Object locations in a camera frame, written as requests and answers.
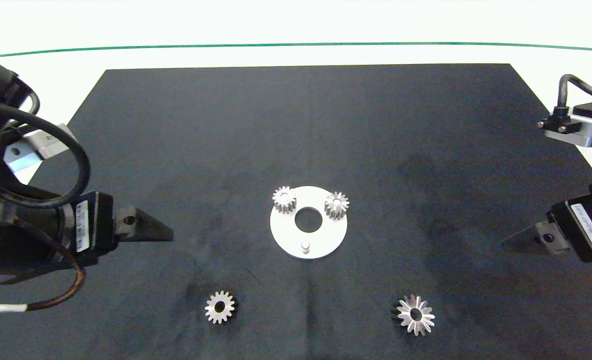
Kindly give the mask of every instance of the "screw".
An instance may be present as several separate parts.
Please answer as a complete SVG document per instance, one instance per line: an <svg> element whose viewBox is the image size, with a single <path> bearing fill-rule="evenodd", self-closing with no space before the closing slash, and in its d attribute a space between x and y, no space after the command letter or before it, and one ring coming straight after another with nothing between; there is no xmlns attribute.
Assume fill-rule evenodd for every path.
<svg viewBox="0 0 592 360"><path fill-rule="evenodd" d="M552 242L554 242L554 240L556 238L553 235L551 235L551 234L544 234L544 235L542 235L542 239L545 240L548 243L552 243Z"/></svg>
<svg viewBox="0 0 592 360"><path fill-rule="evenodd" d="M122 221L127 225L133 225L136 222L136 218L134 216L127 216L126 218L122 219Z"/></svg>

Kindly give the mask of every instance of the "gear hole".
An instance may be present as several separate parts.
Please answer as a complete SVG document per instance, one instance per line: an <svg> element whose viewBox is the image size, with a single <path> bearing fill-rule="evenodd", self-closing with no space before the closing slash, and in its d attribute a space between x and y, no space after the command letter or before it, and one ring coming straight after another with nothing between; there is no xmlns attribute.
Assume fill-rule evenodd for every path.
<svg viewBox="0 0 592 360"><path fill-rule="evenodd" d="M214 305L214 310L216 310L217 313L222 313L222 311L225 310L225 302L218 301L216 305Z"/></svg>
<svg viewBox="0 0 592 360"><path fill-rule="evenodd" d="M422 312L418 309L411 309L409 314L411 315L412 319L414 319L414 321L421 321L422 320Z"/></svg>
<svg viewBox="0 0 592 360"><path fill-rule="evenodd" d="M313 233L320 229L323 224L323 217L313 207L304 207L296 212L296 226L305 233Z"/></svg>

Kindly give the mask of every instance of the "white disc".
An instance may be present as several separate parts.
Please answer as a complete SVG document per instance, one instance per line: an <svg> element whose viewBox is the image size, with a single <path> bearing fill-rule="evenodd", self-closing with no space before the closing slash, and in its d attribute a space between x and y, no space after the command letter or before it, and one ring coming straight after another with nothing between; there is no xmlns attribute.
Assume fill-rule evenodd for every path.
<svg viewBox="0 0 592 360"><path fill-rule="evenodd" d="M296 208L289 214L281 214L271 208L271 234L274 240L292 256L301 259L317 259L329 255L344 239L347 232L347 215L331 219L325 214L325 200L329 191L316 186L301 186L293 189ZM304 232L296 226L296 214L305 208L320 213L323 223L314 232Z"/></svg>

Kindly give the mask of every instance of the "spur gear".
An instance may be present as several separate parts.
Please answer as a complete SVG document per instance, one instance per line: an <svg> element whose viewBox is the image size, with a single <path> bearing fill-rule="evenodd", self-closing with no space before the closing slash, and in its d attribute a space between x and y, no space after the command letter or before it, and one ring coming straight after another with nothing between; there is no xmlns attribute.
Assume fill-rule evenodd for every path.
<svg viewBox="0 0 592 360"><path fill-rule="evenodd" d="M227 321L231 317L232 311L235 310L234 303L234 296L230 295L229 292L221 291L211 295L205 307L207 320L214 324L216 322L222 324L223 321Z"/></svg>
<svg viewBox="0 0 592 360"><path fill-rule="evenodd" d="M332 219L342 219L349 208L349 199L341 192L329 193L325 200L325 212Z"/></svg>
<svg viewBox="0 0 592 360"><path fill-rule="evenodd" d="M289 214L296 208L296 194L288 186L278 187L272 199L274 207L282 214Z"/></svg>
<svg viewBox="0 0 592 360"><path fill-rule="evenodd" d="M400 312L398 314L399 319L403 319L400 326L407 326L407 332L414 332L417 336L418 333L424 336L424 332L431 332L431 326L434 326L432 319L435 316L431 314L431 308L427 307L426 301L421 301L420 297L411 296L405 300L400 300L400 305L396 309Z"/></svg>

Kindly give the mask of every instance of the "white background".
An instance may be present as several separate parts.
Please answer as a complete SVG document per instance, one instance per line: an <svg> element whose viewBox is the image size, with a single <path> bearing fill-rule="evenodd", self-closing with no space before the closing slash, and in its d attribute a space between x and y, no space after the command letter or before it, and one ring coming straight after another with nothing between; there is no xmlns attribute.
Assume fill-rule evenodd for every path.
<svg viewBox="0 0 592 360"><path fill-rule="evenodd" d="M106 46L358 42L592 48L592 1L0 0L0 55ZM421 63L512 64L549 109L556 104L561 75L572 73L592 84L592 51L537 47L154 48L0 57L0 64L38 93L40 116L56 123L69 121L106 69ZM570 90L568 104L590 101ZM525 126L535 120L526 118ZM581 152L592 166L592 148Z"/></svg>

